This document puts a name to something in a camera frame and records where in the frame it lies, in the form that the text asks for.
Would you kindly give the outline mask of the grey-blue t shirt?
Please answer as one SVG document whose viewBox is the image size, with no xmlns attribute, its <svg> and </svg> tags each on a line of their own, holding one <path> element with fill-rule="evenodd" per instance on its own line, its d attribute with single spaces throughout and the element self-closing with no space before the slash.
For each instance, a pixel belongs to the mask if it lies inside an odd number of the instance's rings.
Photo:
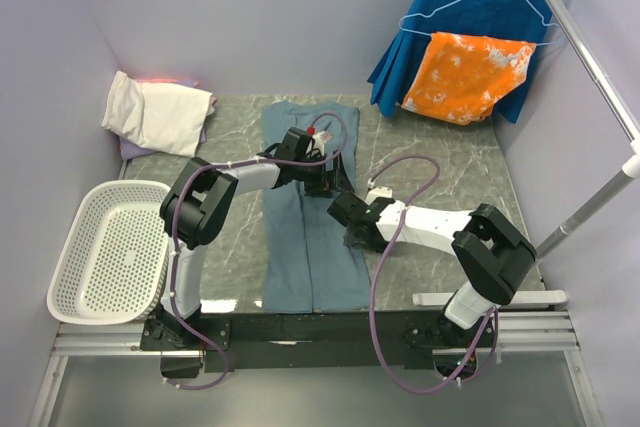
<svg viewBox="0 0 640 427">
<path fill-rule="evenodd" d="M 280 142 L 291 127 L 306 128 L 320 113 L 335 113 L 317 121 L 315 128 L 332 135 L 331 151 L 341 143 L 341 127 L 347 131 L 342 151 L 350 182 L 356 181 L 356 147 L 359 110 L 336 102 L 299 105 L 287 101 L 262 108 L 266 145 Z M 344 311 L 369 306 L 370 278 L 362 251 L 343 243 L 344 228 L 327 212 L 330 198 L 304 194 L 291 182 L 263 192 L 263 220 L 268 246 L 267 274 L 262 306 L 280 313 Z"/>
</svg>

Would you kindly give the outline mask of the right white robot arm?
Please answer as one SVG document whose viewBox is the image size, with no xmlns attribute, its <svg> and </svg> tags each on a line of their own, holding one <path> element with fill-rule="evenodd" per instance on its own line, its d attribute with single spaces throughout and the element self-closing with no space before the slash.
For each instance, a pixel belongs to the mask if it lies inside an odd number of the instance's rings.
<svg viewBox="0 0 640 427">
<path fill-rule="evenodd" d="M 455 257 L 466 282 L 448 301 L 438 325 L 444 342 L 460 346 L 490 308 L 511 303 L 537 259 L 536 249 L 493 205 L 445 211 L 408 206 L 389 193 L 376 188 L 361 199 L 343 192 L 328 214 L 345 228 L 347 247 L 383 253 L 396 240 Z"/>
</svg>

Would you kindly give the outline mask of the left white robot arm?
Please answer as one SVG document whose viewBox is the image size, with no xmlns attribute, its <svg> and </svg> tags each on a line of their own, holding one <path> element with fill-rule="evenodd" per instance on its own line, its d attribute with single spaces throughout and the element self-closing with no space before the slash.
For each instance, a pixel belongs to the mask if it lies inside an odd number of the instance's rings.
<svg viewBox="0 0 640 427">
<path fill-rule="evenodd" d="M 160 207 L 164 230 L 173 243 L 161 305 L 173 315 L 164 336 L 176 348 L 193 346 L 200 325 L 191 318 L 201 308 L 200 282 L 207 246 L 224 226 L 233 200 L 260 190 L 299 182 L 304 194 L 328 197 L 354 190 L 341 143 L 329 148 L 332 134 L 314 127 L 289 128 L 282 141 L 254 157 L 227 163 L 190 159 Z"/>
</svg>

